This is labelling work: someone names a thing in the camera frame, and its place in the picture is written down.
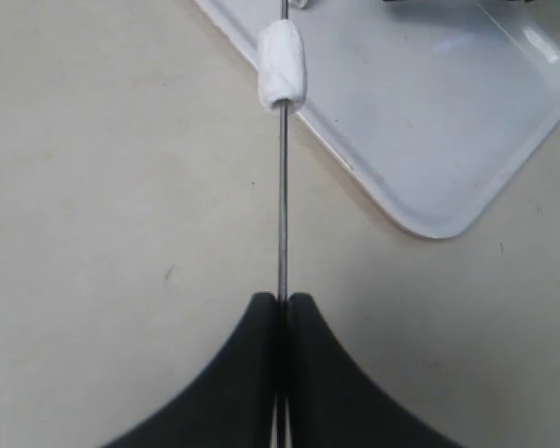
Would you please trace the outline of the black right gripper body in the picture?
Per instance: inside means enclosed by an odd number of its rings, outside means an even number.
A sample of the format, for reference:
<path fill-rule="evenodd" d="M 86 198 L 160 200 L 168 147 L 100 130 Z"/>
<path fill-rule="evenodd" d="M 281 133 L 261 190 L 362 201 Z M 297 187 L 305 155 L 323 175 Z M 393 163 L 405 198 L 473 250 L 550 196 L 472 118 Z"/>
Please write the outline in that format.
<path fill-rule="evenodd" d="M 385 4 L 476 4 L 476 5 L 496 5 L 496 4 L 527 4 L 527 0 L 383 0 Z"/>

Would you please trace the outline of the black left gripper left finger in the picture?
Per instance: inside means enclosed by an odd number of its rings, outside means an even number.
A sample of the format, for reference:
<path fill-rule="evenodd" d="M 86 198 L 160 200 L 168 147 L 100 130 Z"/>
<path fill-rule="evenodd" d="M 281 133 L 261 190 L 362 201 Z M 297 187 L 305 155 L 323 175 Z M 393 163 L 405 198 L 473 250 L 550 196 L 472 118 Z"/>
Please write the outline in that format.
<path fill-rule="evenodd" d="M 108 446 L 269 447 L 278 324 L 274 295 L 253 295 L 204 370 L 172 401 Z"/>

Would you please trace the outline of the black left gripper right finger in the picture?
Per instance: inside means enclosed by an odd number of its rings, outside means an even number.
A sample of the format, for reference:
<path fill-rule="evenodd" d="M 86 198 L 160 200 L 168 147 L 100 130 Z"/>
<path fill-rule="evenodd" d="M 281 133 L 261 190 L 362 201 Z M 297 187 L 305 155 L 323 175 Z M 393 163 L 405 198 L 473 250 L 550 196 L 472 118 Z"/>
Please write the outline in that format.
<path fill-rule="evenodd" d="M 400 406 L 344 350 L 314 298 L 286 305 L 287 401 L 294 447 L 456 447 Z"/>

